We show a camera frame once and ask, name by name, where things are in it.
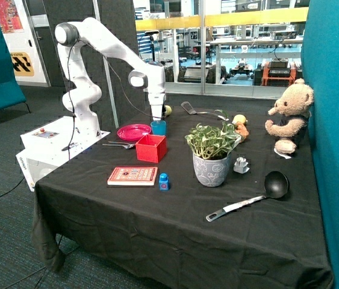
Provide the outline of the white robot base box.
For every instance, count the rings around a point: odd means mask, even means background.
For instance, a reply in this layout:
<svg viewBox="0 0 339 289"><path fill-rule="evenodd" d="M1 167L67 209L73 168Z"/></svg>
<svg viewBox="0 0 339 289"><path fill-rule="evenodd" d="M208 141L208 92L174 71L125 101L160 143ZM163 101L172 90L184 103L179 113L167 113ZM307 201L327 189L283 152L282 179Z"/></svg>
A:
<svg viewBox="0 0 339 289"><path fill-rule="evenodd" d="M89 130L78 118L63 116L20 136L24 150L16 155L31 191L37 181L109 134Z"/></svg>

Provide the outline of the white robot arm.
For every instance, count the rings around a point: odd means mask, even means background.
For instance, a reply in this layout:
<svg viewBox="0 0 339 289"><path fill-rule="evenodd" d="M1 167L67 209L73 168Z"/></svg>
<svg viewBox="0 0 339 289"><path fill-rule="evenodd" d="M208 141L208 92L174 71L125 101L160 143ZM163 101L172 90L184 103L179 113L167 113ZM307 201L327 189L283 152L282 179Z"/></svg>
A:
<svg viewBox="0 0 339 289"><path fill-rule="evenodd" d="M166 100L165 71L160 63L144 62L133 50L121 42L100 21L88 17L81 22L64 22L55 28L57 51L64 74L75 88L63 96L63 105L76 116L79 133L90 136L100 134L97 114L90 105L97 102L102 91L87 74L81 48L91 46L105 57L118 58L134 69L128 81L134 87L143 87L148 92L151 113L154 120L163 118Z"/></svg>

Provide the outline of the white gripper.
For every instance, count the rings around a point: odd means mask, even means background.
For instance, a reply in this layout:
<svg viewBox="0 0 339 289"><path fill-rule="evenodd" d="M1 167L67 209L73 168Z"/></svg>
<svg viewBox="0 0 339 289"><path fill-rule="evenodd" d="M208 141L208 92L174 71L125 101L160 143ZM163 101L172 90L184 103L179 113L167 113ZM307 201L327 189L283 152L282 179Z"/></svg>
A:
<svg viewBox="0 0 339 289"><path fill-rule="evenodd" d="M165 100L165 93L148 93L148 101L151 106L153 122L158 122L158 119L160 119L160 121L165 121L165 118L163 117Z"/></svg>

